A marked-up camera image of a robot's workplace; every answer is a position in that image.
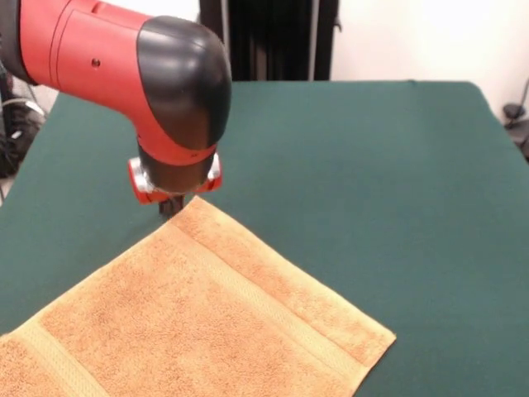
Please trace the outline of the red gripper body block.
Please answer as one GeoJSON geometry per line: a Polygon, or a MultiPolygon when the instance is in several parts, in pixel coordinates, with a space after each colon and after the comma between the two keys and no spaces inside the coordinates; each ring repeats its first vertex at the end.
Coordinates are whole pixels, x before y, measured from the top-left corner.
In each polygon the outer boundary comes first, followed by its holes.
{"type": "MultiPolygon", "coordinates": [[[[167,199],[175,199],[176,195],[168,194],[156,188],[149,180],[147,172],[144,170],[139,157],[128,160],[128,174],[131,187],[136,198],[142,205],[151,203],[162,203],[167,199]]],[[[222,185],[222,163],[217,153],[214,154],[212,165],[207,172],[207,178],[195,190],[193,194],[201,194],[218,189],[222,185]]]]}

